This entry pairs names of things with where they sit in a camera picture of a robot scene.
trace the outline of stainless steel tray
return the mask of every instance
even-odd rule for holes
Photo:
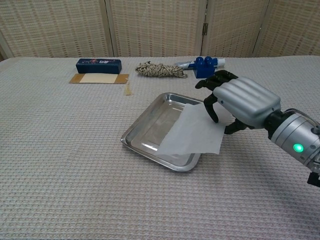
[[[179,118],[185,105],[199,103],[202,103],[202,101],[176,93],[163,93],[123,134],[121,142],[129,149],[174,171],[189,171],[196,166],[200,153],[162,156],[155,156],[154,154]]]

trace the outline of table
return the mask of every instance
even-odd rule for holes
[[[204,99],[188,78],[138,76],[138,63],[194,57],[120,57],[123,84],[69,84],[77,58],[0,62],[0,238],[319,239],[320,188],[309,170],[263,129],[225,136],[173,172],[125,148],[121,135],[161,93]],[[225,69],[256,80],[320,120],[320,57],[227,58]]]

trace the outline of blue plastic toy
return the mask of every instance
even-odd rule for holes
[[[211,77],[215,73],[215,66],[218,65],[218,59],[206,56],[198,56],[194,62],[194,75],[196,79],[206,79]]]

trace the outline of braided rope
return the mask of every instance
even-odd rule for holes
[[[162,63],[154,64],[147,61],[140,63],[136,67],[135,71],[138,74],[142,74],[147,77],[177,77],[186,78],[188,75],[184,73],[184,70],[179,66],[163,65]]]

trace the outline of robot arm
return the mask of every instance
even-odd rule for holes
[[[246,77],[220,70],[201,80],[196,89],[212,91],[204,101],[214,122],[218,116],[213,104],[219,102],[234,117],[224,133],[250,129],[266,129],[268,138],[311,170],[308,183],[320,187],[320,124],[305,113],[288,109],[281,111],[280,97]]]

